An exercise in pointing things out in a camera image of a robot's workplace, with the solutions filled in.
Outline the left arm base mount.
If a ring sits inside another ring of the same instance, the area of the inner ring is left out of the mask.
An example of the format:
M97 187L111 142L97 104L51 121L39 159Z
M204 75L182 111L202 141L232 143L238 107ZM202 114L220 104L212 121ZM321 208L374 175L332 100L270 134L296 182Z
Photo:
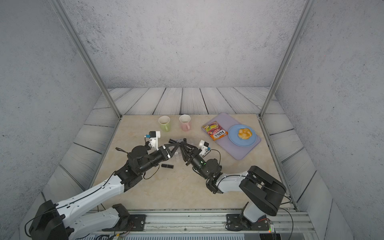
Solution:
M118 222L112 231L142 232L145 227L146 215L130 214L122 204L113 205L112 208L118 212Z

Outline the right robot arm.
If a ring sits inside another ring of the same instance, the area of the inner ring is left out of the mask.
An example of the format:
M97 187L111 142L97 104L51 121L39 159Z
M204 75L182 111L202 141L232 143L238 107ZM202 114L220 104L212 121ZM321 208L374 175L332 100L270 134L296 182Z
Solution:
M249 198L251 202L246 204L243 216L251 223L264 215L276 216L287 198L283 183L257 166L239 174L224 174L219 160L205 161L203 150L188 144L186 139L179 143L179 148L186 166L191 165L206 180L206 187L213 194L243 192Z

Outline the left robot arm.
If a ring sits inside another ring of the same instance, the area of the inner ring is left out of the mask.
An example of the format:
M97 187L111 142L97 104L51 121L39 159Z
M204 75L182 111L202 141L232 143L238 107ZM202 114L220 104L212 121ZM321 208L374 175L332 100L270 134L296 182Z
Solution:
M88 211L133 188L146 171L172 158L179 146L178 142L165 144L152 153L149 143L136 146L127 154L126 164L107 180L67 200L41 204L25 224L25 234L33 240L74 240L101 229L122 229L130 214L121 204L90 215Z

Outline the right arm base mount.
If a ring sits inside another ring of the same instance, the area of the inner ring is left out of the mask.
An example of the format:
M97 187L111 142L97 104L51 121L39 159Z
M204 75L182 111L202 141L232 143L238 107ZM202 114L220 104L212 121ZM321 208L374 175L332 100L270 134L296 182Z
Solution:
M270 231L270 220L266 215L262 215L255 222L248 220L243 213L226 215L226 230L232 232L239 231Z

